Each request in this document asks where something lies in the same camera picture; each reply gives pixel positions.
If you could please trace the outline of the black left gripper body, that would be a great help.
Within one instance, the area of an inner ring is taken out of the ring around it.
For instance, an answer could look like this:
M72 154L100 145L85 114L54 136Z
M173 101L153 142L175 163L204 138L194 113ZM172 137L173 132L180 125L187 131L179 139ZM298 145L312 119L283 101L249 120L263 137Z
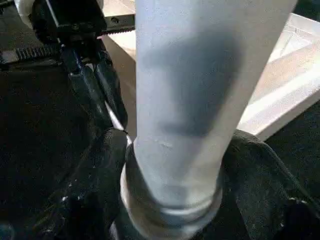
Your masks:
M0 8L15 5L20 18L29 23L42 46L0 52L0 64L53 59L64 46L75 47L104 35L135 30L135 15L105 16L99 0L2 0Z

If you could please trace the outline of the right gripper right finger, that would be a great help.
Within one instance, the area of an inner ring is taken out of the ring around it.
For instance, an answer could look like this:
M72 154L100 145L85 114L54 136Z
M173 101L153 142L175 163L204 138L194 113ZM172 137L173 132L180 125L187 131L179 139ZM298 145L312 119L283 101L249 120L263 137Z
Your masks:
M320 205L265 142L236 131L224 154L218 240L317 240Z

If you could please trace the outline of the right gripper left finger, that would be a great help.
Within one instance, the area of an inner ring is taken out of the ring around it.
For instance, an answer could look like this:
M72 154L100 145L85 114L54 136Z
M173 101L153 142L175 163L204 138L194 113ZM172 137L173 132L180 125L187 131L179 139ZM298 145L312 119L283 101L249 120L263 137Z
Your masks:
M28 226L29 240L113 240L120 212L120 178L127 133L109 128L84 151L78 165Z

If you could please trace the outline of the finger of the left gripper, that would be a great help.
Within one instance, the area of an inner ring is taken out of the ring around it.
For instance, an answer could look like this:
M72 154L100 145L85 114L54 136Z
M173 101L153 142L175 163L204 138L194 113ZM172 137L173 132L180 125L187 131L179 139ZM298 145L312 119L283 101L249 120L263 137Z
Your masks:
M113 123L105 104L105 97L93 70L83 63L80 55L73 48L62 50L62 61L73 92L93 124L100 130L112 127Z
M97 48L93 72L104 99L121 126L126 129L128 114L121 95L121 84L113 61L104 46Z

